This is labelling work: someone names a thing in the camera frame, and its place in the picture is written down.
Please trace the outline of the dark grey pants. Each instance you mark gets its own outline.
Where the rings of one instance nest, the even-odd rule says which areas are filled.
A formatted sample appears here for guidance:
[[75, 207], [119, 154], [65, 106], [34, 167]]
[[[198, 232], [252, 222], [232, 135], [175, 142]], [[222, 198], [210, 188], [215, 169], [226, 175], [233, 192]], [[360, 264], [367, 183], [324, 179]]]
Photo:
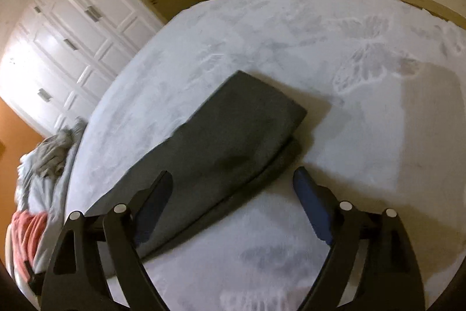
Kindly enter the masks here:
[[293, 134], [306, 114], [277, 88], [238, 71], [86, 214], [128, 203], [168, 171], [173, 192], [137, 252], [146, 257], [173, 249], [234, 212], [286, 170], [301, 152]]

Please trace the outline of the red cloth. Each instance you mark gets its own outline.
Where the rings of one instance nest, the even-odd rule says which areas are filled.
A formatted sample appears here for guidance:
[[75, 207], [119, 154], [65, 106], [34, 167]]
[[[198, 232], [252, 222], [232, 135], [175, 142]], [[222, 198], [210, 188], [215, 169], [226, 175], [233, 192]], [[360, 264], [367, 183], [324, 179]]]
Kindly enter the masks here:
[[13, 262], [21, 278], [31, 279], [32, 265], [38, 245], [47, 225], [47, 213], [32, 214], [28, 210], [17, 211], [11, 219], [11, 239], [13, 244]]

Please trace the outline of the grey crumpled clothes pile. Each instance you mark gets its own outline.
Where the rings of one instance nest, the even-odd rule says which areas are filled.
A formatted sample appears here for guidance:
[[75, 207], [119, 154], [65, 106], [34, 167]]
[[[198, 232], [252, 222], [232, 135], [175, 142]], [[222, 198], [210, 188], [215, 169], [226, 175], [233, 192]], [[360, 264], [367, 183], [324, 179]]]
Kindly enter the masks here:
[[14, 195], [18, 211], [37, 214], [64, 207], [70, 174], [86, 127], [86, 120], [78, 117], [72, 126], [59, 129], [20, 158]]

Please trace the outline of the light grey bed blanket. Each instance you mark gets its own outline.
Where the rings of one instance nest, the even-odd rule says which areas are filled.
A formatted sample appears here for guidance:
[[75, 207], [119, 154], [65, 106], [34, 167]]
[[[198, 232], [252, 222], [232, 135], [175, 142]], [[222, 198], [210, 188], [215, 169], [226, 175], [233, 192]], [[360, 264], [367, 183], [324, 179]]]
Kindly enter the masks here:
[[398, 0], [212, 0], [93, 111], [66, 244], [137, 310], [463, 310], [465, 27]]

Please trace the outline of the white panelled wardrobe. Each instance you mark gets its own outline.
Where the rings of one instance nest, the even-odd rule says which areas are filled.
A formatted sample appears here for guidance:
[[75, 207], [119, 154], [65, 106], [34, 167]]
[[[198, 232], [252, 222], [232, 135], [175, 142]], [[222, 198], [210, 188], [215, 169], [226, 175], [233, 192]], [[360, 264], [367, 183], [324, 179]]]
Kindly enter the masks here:
[[163, 25], [142, 0], [28, 0], [1, 56], [1, 98], [42, 136], [89, 119]]

